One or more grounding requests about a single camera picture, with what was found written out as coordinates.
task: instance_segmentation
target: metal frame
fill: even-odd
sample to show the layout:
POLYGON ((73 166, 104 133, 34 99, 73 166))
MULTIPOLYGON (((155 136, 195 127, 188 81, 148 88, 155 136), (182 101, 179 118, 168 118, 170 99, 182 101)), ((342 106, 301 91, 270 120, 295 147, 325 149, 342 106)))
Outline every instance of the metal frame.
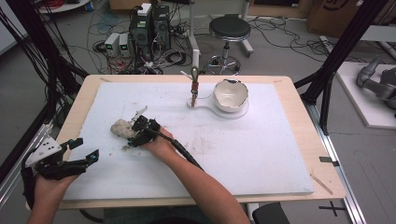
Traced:
POLYGON ((0 211, 3 208, 3 206, 6 204, 8 198, 11 196, 14 189, 17 187, 17 185, 21 181, 20 170, 21 170, 21 161, 22 161, 23 157, 26 155, 26 153, 31 148, 35 148, 35 147, 39 146, 39 144, 40 144, 40 142, 42 142, 43 138, 47 137, 47 135, 50 134, 50 132, 52 131, 52 127, 53 127, 53 125, 51 123, 41 125, 41 127, 38 129, 38 131, 33 136, 29 145, 25 148, 25 150, 21 154, 20 158, 17 160, 17 162, 15 162, 11 171, 8 172, 8 175, 5 178, 5 180, 1 183, 1 185, 0 185, 0 211))
POLYGON ((341 179, 341 182, 344 185, 344 188, 346 189, 346 197, 343 199, 343 202, 345 204, 346 210, 349 214, 349 217, 354 224, 364 224, 366 223, 366 220, 364 218, 363 212, 361 211, 361 208, 359 207, 358 201, 356 200, 355 194, 353 193, 352 187, 350 186, 347 176, 344 172, 343 166, 341 162, 339 161, 337 152, 335 151, 335 148, 332 144, 332 140, 330 139, 330 136, 327 135, 323 130, 321 129, 319 125, 319 112, 316 106, 314 105, 309 105, 307 103, 304 103, 306 111, 308 112, 309 116, 312 119, 312 122, 314 123, 314 126, 318 132, 318 135, 320 139, 322 140, 323 146, 326 148, 327 152, 329 153, 330 157, 332 158, 332 161, 338 161, 339 166, 334 167, 335 171, 337 172, 338 176, 341 179))

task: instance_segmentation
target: small white object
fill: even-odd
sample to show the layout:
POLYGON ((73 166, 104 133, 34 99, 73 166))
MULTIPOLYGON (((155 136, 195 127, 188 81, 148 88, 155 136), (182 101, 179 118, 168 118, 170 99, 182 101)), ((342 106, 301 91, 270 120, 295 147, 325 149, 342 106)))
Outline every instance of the small white object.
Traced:
POLYGON ((26 161, 26 166, 31 166, 32 164, 59 152, 61 149, 61 146, 52 137, 48 136, 26 161))
POLYGON ((189 78, 192 81, 191 75, 185 73, 184 71, 180 71, 180 73, 183 74, 184 76, 186 76, 187 78, 189 78))
POLYGON ((199 55, 200 55, 200 50, 198 49, 192 50, 192 66, 199 67, 199 55))
POLYGON ((225 112, 237 112, 248 101, 248 88, 239 80, 224 79, 213 90, 216 106, 225 112))
POLYGON ((151 4, 150 3, 143 3, 142 8, 137 11, 138 16, 147 16, 149 14, 149 10, 151 9, 151 4))

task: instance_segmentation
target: table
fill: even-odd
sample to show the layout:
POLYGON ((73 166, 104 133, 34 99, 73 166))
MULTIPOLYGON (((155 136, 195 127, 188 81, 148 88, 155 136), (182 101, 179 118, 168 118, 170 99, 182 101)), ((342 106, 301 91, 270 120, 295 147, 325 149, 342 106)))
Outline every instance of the table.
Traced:
MULTIPOLYGON (((284 107, 287 119, 294 134, 295 140, 309 174, 314 184, 315 192, 309 195, 245 195, 237 196, 240 203, 279 202, 293 200, 319 200, 319 199, 342 199, 346 196, 343 184, 330 162, 321 162, 319 157, 328 157, 315 127, 309 118, 298 92, 288 77, 268 76, 239 76, 245 83, 269 83, 274 84, 281 104, 284 107)), ((58 142, 75 139, 79 135, 82 124, 91 108, 98 87, 102 82, 171 82, 188 83, 184 76, 111 76, 91 75, 88 76, 77 99, 74 102, 69 115, 57 138, 58 142)), ((216 83, 219 76, 200 76, 201 83, 216 83)), ((95 207, 123 207, 123 206, 163 206, 194 204, 192 198, 169 198, 169 199, 138 199, 138 200, 94 200, 94 201, 63 201, 61 208, 95 208, 95 207)))

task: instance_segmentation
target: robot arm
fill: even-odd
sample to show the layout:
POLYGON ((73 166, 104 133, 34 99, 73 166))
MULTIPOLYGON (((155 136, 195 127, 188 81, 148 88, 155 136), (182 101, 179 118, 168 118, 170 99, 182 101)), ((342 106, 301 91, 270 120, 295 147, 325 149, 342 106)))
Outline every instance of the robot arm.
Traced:
POLYGON ((390 108, 396 109, 396 68, 385 70, 382 73, 381 81, 375 82, 371 80, 371 76, 375 73, 379 62, 380 59, 375 58, 370 64, 363 67, 358 74, 356 83, 359 87, 375 93, 376 97, 385 101, 390 108))

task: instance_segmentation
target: ceramic bowl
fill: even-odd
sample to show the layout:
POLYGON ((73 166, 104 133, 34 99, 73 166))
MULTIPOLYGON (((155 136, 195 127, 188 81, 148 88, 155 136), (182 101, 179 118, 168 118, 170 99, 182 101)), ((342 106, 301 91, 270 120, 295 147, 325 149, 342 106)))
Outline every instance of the ceramic bowl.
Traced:
POLYGON ((225 112, 241 110, 248 100, 248 88, 239 80, 224 79, 213 90, 216 106, 225 112))

